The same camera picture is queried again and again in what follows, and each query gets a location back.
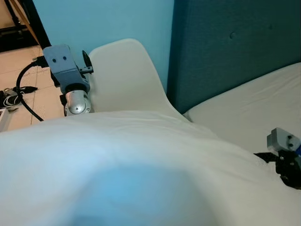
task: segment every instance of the black cable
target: black cable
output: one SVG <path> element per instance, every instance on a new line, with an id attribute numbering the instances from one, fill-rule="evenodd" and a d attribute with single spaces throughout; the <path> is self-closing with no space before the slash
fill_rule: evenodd
<path id="1" fill-rule="evenodd" d="M 38 66 L 37 62 L 31 62 L 29 65 L 27 65 L 19 74 L 18 78 L 17 78 L 17 82 L 16 82 L 16 92 L 18 94 L 18 97 L 21 101 L 21 103 L 23 104 L 23 106 L 34 116 L 36 117 L 39 121 L 43 121 L 43 119 L 41 117 L 39 117 L 27 104 L 26 102 L 23 100 L 23 96 L 20 90 L 20 84 L 21 84 L 21 79 L 24 76 L 24 74 L 31 68 L 31 67 L 35 67 Z"/>

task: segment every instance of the tiled floor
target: tiled floor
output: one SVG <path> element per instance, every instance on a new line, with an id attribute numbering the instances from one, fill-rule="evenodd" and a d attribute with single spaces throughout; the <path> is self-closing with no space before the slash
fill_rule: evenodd
<path id="1" fill-rule="evenodd" d="M 0 90 L 16 86 L 20 71 L 32 59 L 42 55 L 39 46 L 23 48 L 0 53 Z M 53 85 L 49 68 L 31 68 L 23 77 L 21 86 L 34 86 L 38 90 L 25 94 L 24 100 L 34 111 L 45 120 L 63 117 L 63 106 L 60 102 L 60 89 Z M 24 106 L 10 114 L 8 130 L 28 127 L 40 123 Z"/>

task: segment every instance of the bed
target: bed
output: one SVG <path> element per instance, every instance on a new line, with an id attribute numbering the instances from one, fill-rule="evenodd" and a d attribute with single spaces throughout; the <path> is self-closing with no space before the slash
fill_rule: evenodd
<path id="1" fill-rule="evenodd" d="M 300 1 L 174 4 L 172 105 L 252 153 L 275 127 L 300 136 Z"/>

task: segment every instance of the light blue wall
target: light blue wall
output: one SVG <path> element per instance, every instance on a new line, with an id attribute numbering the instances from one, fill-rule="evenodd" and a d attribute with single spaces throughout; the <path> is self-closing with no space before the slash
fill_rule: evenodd
<path id="1" fill-rule="evenodd" d="M 174 0 L 34 0 L 52 45 L 67 44 L 77 64 L 87 53 L 123 38 L 139 40 L 166 89 Z"/>

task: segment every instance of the upholstered headboard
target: upholstered headboard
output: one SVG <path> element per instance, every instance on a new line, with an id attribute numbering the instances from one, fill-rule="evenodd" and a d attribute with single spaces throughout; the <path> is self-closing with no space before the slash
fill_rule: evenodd
<path id="1" fill-rule="evenodd" d="M 300 61 L 300 0 L 175 0 L 167 96 L 181 113 Z"/>

